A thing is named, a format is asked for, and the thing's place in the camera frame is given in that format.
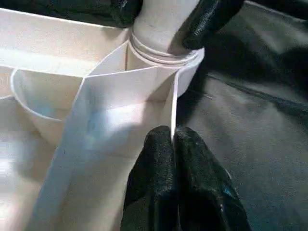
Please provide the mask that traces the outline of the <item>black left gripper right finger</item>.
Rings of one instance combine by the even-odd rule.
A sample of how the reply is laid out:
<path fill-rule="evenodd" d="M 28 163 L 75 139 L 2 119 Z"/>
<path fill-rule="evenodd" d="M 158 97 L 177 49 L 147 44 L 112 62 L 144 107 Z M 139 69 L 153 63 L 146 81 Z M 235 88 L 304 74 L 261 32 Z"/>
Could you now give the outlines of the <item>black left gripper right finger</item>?
<path fill-rule="evenodd" d="M 184 231 L 248 231 L 250 225 L 226 169 L 199 134 L 179 128 L 174 135 L 179 176 L 180 227 Z"/>

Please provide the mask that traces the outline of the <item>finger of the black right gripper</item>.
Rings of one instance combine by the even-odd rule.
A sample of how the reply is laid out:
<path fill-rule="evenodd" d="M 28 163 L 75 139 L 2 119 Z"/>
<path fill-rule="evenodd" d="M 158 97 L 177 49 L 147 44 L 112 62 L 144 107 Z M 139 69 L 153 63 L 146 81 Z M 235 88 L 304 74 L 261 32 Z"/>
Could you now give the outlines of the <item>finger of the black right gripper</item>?
<path fill-rule="evenodd" d="M 107 18 L 104 25 L 112 27 L 131 27 L 139 15 L 142 0 L 104 0 L 107 5 Z"/>
<path fill-rule="evenodd" d="M 200 0 L 179 24 L 172 23 L 175 34 L 170 52 L 202 49 L 213 34 L 222 29 L 242 8 L 243 0 Z"/>

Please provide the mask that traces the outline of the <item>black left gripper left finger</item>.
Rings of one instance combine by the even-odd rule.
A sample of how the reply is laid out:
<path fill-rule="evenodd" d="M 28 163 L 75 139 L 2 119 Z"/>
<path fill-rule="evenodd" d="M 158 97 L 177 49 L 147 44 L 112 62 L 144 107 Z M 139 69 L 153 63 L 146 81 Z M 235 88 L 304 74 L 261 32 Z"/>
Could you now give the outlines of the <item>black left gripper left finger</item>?
<path fill-rule="evenodd" d="M 122 231 L 175 231 L 178 188 L 168 126 L 150 130 L 127 181 Z"/>

